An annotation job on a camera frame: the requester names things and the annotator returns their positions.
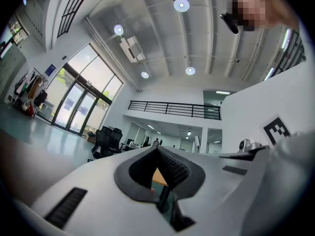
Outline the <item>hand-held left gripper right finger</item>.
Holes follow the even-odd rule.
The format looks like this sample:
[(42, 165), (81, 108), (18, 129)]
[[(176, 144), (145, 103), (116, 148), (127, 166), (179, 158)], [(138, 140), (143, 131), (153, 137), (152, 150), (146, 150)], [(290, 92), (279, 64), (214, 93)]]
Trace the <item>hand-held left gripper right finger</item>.
[(206, 177), (201, 166), (162, 147), (157, 148), (157, 168), (175, 199), (193, 197)]

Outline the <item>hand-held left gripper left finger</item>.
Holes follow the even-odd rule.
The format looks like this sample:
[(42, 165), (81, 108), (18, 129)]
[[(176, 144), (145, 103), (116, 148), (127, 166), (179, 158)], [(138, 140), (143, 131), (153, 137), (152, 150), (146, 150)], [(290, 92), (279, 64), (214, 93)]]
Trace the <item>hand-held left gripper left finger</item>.
[(158, 148), (152, 147), (121, 163), (114, 172), (117, 187), (134, 201), (158, 203), (159, 195), (151, 190), (158, 157)]

